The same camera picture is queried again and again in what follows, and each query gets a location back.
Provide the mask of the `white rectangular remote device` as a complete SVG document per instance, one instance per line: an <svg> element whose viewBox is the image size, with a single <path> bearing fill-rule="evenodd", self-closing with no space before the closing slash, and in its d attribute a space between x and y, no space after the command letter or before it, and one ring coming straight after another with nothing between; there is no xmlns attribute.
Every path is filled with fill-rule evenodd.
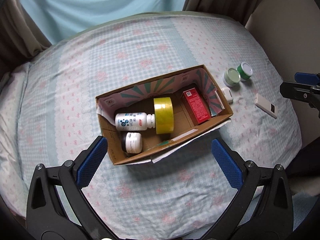
<svg viewBox="0 0 320 240"><path fill-rule="evenodd" d="M278 107L268 101L266 98L261 96L260 94L256 94L254 98L254 104L261 110L263 110L268 115L273 118L277 118L278 116Z"/></svg>

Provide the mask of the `small white black jar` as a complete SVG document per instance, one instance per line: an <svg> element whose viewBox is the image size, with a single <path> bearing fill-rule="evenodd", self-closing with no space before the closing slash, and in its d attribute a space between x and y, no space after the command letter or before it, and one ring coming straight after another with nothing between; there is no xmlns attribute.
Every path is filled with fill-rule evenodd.
<svg viewBox="0 0 320 240"><path fill-rule="evenodd" d="M143 139L138 132L125 132L121 135L121 149L125 153L139 154L142 152Z"/></svg>

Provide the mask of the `white pill bottle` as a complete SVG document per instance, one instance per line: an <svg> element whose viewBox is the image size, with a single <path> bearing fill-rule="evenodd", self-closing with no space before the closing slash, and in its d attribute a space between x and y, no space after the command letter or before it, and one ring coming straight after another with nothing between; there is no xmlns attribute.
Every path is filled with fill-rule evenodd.
<svg viewBox="0 0 320 240"><path fill-rule="evenodd" d="M145 131L155 128L155 115L146 113L118 113L115 117L115 127L118 131Z"/></svg>

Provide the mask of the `cardboard box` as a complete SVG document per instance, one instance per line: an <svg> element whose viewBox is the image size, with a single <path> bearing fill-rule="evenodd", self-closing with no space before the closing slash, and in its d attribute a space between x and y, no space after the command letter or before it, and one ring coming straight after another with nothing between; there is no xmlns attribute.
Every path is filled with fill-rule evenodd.
<svg viewBox="0 0 320 240"><path fill-rule="evenodd" d="M155 163L233 115L204 65L118 88L95 100L113 165Z"/></svg>

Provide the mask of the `red rectangular box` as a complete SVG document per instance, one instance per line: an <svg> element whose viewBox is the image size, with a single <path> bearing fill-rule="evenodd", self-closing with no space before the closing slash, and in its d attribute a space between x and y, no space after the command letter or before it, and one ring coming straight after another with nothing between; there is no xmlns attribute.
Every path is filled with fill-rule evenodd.
<svg viewBox="0 0 320 240"><path fill-rule="evenodd" d="M210 113L196 88L185 90L182 93L182 101L194 126L211 118Z"/></svg>

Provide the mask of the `light green lidded jar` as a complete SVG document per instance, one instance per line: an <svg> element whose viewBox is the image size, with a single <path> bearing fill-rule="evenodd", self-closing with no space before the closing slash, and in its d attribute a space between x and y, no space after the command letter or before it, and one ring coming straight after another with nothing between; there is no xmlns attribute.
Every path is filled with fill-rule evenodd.
<svg viewBox="0 0 320 240"><path fill-rule="evenodd" d="M228 68L223 74L223 82L228 87L234 87L240 83L240 73L235 68Z"/></svg>

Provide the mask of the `yellow tape roll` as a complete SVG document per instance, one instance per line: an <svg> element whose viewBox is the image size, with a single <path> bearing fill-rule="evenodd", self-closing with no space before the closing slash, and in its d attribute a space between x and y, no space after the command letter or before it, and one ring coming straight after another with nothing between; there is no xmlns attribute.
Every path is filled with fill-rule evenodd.
<svg viewBox="0 0 320 240"><path fill-rule="evenodd" d="M170 97L154 98L155 128L157 134L174 131L174 111Z"/></svg>

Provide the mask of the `patterned bed sheet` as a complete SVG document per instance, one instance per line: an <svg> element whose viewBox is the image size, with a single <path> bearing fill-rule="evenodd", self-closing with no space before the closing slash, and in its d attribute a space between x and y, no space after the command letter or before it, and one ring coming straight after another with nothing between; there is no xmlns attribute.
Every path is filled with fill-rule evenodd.
<svg viewBox="0 0 320 240"><path fill-rule="evenodd" d="M213 157L215 135L263 167L289 165L302 146L282 78L240 23L203 14L142 15L103 24L53 45L1 81L1 197L26 216L37 164L59 166L100 135L96 98L129 87L125 101L171 93L174 84L223 87L229 68L248 63L232 90L233 115L159 159L113 165L105 157L83 193L121 238L199 238L236 194Z"/></svg>

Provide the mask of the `green jar white lid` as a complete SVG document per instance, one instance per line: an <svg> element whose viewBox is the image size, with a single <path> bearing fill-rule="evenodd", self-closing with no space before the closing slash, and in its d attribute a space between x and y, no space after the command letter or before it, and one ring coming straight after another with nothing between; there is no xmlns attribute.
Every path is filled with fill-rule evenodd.
<svg viewBox="0 0 320 240"><path fill-rule="evenodd" d="M253 75L253 69L247 62L242 62L237 68L241 81L249 80Z"/></svg>

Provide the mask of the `patterned pillow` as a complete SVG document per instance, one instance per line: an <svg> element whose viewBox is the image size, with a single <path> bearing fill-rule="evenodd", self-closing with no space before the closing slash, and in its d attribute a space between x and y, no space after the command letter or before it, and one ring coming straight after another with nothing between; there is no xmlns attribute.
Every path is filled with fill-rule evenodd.
<svg viewBox="0 0 320 240"><path fill-rule="evenodd" d="M18 117L30 64L1 79L1 197L13 214L26 217L28 189L18 153Z"/></svg>

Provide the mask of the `white earbuds case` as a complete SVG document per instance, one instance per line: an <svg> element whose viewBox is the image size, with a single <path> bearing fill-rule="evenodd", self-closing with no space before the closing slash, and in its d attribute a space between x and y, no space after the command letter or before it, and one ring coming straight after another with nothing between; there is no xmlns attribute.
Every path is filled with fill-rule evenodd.
<svg viewBox="0 0 320 240"><path fill-rule="evenodd" d="M233 103L233 95L229 87L221 88L221 92L223 93L224 97L226 98L229 104Z"/></svg>

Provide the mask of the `left brown curtain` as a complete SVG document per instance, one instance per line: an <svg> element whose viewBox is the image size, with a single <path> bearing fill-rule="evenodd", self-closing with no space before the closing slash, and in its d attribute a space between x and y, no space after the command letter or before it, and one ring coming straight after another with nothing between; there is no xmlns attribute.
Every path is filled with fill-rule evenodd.
<svg viewBox="0 0 320 240"><path fill-rule="evenodd" d="M20 0L1 8L1 75L31 60L51 46Z"/></svg>

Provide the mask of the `light blue hanging cloth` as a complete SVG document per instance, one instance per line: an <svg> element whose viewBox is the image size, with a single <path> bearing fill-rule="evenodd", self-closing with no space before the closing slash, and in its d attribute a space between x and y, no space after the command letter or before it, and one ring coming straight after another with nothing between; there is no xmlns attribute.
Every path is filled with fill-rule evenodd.
<svg viewBox="0 0 320 240"><path fill-rule="evenodd" d="M185 0L20 0L51 44L90 27L144 12L181 11Z"/></svg>

